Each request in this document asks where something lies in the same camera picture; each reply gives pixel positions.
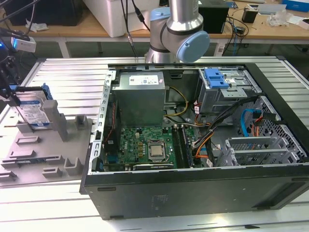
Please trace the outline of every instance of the floor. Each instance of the floor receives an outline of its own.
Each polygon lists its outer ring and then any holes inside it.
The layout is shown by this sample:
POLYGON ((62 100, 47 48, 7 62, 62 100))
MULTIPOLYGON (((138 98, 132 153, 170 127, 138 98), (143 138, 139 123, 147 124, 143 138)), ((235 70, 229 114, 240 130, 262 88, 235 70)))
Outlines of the floor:
MULTIPOLYGON (((97 43, 71 42, 68 44, 72 57, 131 57, 132 50, 128 43, 102 43, 103 53, 98 53, 97 43)), ((135 48, 139 57, 143 57, 148 51, 148 43, 135 43, 135 48)), ((243 46, 238 52, 238 56, 265 56, 269 45, 250 44, 247 48, 243 46)), ((212 56, 215 50, 215 44, 211 44, 205 56, 212 56)), ((231 56, 233 52, 227 51, 225 56, 231 56)), ((294 45, 275 45, 270 56, 284 56, 287 60, 303 74, 309 77, 309 52, 304 53, 294 45)), ((57 43, 39 42, 35 55, 31 53, 18 52, 16 60, 22 77, 26 77, 32 65, 37 58, 61 58, 61 52, 57 43)))

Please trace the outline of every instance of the light blue robot arm cap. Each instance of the light blue robot arm cap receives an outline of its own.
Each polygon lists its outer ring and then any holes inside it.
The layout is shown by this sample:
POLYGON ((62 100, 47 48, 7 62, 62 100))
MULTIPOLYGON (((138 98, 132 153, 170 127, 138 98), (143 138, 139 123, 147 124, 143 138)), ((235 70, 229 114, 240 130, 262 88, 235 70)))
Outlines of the light blue robot arm cap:
POLYGON ((210 42, 210 37, 205 31, 199 31, 193 34, 179 47, 176 54, 177 59, 184 63, 197 61, 208 50, 210 42))
POLYGON ((169 18, 170 9, 169 7, 156 8, 150 13, 150 21, 155 21, 159 19, 169 18))

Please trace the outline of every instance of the blue light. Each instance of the blue light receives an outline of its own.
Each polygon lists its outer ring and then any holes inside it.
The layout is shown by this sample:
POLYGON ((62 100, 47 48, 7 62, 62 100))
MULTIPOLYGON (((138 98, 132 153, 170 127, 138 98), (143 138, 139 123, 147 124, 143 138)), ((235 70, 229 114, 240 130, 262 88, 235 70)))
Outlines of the blue light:
POLYGON ((17 41, 16 41, 16 39, 14 39, 13 48, 16 49, 16 46, 17 46, 17 41))

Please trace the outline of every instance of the blue drive bay latch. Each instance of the blue drive bay latch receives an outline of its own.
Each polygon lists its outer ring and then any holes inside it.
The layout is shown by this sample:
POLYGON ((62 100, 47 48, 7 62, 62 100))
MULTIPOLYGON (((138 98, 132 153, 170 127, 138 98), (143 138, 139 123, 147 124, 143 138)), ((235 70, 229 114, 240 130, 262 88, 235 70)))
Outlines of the blue drive bay latch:
POLYGON ((205 78, 210 88, 228 88, 224 75, 218 69, 204 69, 205 78))

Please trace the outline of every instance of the table leg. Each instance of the table leg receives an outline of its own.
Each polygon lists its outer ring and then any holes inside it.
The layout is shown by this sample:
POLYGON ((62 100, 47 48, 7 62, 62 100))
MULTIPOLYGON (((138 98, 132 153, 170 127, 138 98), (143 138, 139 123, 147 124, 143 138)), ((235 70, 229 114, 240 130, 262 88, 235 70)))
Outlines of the table leg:
POLYGON ((70 58, 71 55, 70 55, 70 52, 68 50, 67 43, 62 40, 62 41, 58 41, 58 44, 59 44, 63 58, 70 58))
POLYGON ((102 43, 101 42, 97 42, 97 44, 98 44, 98 53, 102 54, 103 53, 102 43))
POLYGON ((221 57, 223 55, 224 49, 225 49, 225 42, 219 42, 217 43, 216 50, 214 51, 214 57, 221 57))
POLYGON ((266 54, 266 55, 270 55, 270 53, 271 53, 271 51, 272 51, 273 48, 274 48, 274 44, 271 44, 271 45, 269 46, 269 49, 267 50, 267 52, 265 52, 265 54, 266 54))

